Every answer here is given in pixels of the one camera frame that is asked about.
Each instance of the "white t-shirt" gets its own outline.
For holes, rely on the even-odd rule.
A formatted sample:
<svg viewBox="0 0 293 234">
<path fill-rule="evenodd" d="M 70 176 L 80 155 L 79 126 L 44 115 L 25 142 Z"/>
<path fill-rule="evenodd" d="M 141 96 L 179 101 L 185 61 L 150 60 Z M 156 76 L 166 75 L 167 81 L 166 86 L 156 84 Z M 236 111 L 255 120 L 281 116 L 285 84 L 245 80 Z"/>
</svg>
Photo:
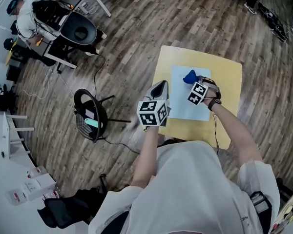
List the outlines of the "white t-shirt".
<svg viewBox="0 0 293 234">
<path fill-rule="evenodd" d="M 146 188 L 108 192 L 88 233 L 100 234 L 130 210 L 121 234 L 262 234 L 249 197 L 256 191 L 270 201 L 273 225 L 280 196 L 270 165 L 244 164 L 236 185 L 224 175 L 214 150 L 201 141 L 158 148 L 157 165 L 157 175 Z"/>
<path fill-rule="evenodd" d="M 17 29 L 19 31 L 19 37 L 22 40 L 27 40 L 31 37 L 33 37 L 33 32 L 37 30 L 41 35 L 46 37 L 48 40 L 55 40 L 60 33 L 58 31 L 53 30 L 52 28 L 48 27 L 47 25 L 43 24 L 43 27 L 51 32 L 51 33 L 43 30 L 41 27 L 37 26 L 35 21 L 34 21 L 34 15 L 32 12 L 32 4 L 35 1 L 40 1 L 40 0 L 26 0 L 24 2 L 24 5 L 20 9 L 20 12 L 17 16 Z"/>
</svg>

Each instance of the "shirt sleeve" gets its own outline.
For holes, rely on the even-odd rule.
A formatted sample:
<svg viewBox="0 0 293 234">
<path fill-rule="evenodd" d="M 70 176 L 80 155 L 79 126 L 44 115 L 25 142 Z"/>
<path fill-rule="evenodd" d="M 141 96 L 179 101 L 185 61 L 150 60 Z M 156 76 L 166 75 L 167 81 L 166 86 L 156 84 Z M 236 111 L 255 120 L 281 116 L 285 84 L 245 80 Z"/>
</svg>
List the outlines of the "shirt sleeve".
<svg viewBox="0 0 293 234">
<path fill-rule="evenodd" d="M 273 225 L 280 207 L 280 194 L 271 165 L 253 160 L 243 164 L 237 185 L 249 196 L 254 192 L 262 192 L 267 197 L 272 205 L 271 225 Z"/>
<path fill-rule="evenodd" d="M 27 40 L 34 35 L 33 31 L 28 27 L 28 20 L 21 18 L 21 20 L 19 20 L 16 24 L 17 30 L 19 32 L 18 35 L 21 37 L 21 39 Z"/>
<path fill-rule="evenodd" d="M 128 186 L 120 192 L 108 192 L 98 213 L 89 224 L 89 234 L 100 234 L 120 214 L 129 211 L 133 201 L 143 189 Z"/>
</svg>

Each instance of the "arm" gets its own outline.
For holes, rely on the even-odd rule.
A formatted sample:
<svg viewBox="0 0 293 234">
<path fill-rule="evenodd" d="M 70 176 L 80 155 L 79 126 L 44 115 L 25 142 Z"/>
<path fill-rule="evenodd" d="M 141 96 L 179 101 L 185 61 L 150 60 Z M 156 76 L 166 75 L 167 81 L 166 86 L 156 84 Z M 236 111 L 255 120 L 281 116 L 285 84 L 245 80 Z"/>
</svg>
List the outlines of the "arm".
<svg viewBox="0 0 293 234">
<path fill-rule="evenodd" d="M 156 173 L 156 155 L 159 127 L 148 127 L 146 138 L 133 174 L 131 186 L 145 188 Z"/>
<path fill-rule="evenodd" d="M 32 38 L 27 39 L 27 42 L 29 45 L 36 45 L 36 43 L 39 42 L 41 38 L 43 38 L 43 36 L 39 34 Z"/>
<path fill-rule="evenodd" d="M 204 103 L 208 105 L 210 101 L 211 99 L 206 99 Z M 229 138 L 237 149 L 239 167 L 249 160 L 263 161 L 250 132 L 236 116 L 219 104 L 214 104 L 212 111 L 220 119 Z"/>
</svg>

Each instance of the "yellow table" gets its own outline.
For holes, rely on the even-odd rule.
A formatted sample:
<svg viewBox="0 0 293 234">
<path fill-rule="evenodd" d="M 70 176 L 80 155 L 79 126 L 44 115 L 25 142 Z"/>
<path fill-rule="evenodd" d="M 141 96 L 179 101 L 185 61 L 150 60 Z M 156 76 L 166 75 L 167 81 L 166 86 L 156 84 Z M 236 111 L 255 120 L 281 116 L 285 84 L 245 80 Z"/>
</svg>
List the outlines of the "yellow table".
<svg viewBox="0 0 293 234">
<path fill-rule="evenodd" d="M 13 49 L 13 47 L 18 43 L 18 40 L 19 40 L 19 37 L 16 38 L 15 43 L 12 45 L 12 48 L 10 49 L 8 55 L 6 56 L 6 59 L 5 59 L 5 66 L 7 66 L 7 65 L 9 64 L 9 61 L 10 61 L 10 59 L 11 59 L 11 57 L 12 57 L 12 49 Z"/>
<path fill-rule="evenodd" d="M 171 92 L 171 67 L 174 65 L 210 69 L 211 79 L 220 88 L 223 106 L 235 116 L 237 115 L 242 82 L 242 65 L 240 63 L 194 50 L 162 46 L 153 84 L 167 80 L 169 92 Z M 163 135 L 183 140 L 202 140 L 216 147 L 214 131 L 215 123 L 212 113 L 209 121 L 169 118 L 167 126 L 160 128 L 160 133 Z M 217 121 L 216 136 L 219 148 L 227 149 L 230 139 L 219 120 Z"/>
</svg>

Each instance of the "wooden floor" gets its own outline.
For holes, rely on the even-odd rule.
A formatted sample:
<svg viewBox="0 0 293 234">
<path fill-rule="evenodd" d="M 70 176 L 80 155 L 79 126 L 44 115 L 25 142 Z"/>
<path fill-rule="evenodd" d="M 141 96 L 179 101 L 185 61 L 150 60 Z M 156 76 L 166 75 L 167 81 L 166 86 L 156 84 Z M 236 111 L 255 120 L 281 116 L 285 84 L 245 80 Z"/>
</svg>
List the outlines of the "wooden floor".
<svg viewBox="0 0 293 234">
<path fill-rule="evenodd" d="M 290 0 L 260 0 L 292 25 Z M 150 87 L 162 45 L 173 45 L 237 61 L 243 65 L 238 117 L 246 123 L 264 160 L 276 176 L 293 189 L 293 37 L 280 41 L 270 32 L 261 15 L 254 16 L 243 0 L 106 0 L 112 13 L 102 10 L 91 16 L 108 38 L 97 46 L 106 62 L 96 77 L 97 98 L 115 95 L 104 103 L 109 116 L 131 119 L 132 123 L 112 123 L 107 140 L 141 147 L 144 132 L 135 115 L 137 102 Z M 85 88 L 94 93 L 93 76 L 103 63 L 101 57 L 88 57 L 75 51 L 71 59 L 76 70 L 63 68 L 62 77 L 70 89 Z M 95 144 L 77 131 L 73 99 L 59 75 L 51 75 L 45 99 L 18 99 L 19 115 L 35 131 L 24 135 L 38 165 L 44 165 L 65 195 L 79 188 L 99 184 L 107 174 L 109 188 L 120 188 L 132 178 L 137 158 L 124 146 L 104 141 Z M 17 91 L 43 96 L 47 92 L 44 66 L 30 61 Z M 220 151 L 226 175 L 233 181 L 238 169 L 234 147 Z"/>
</svg>

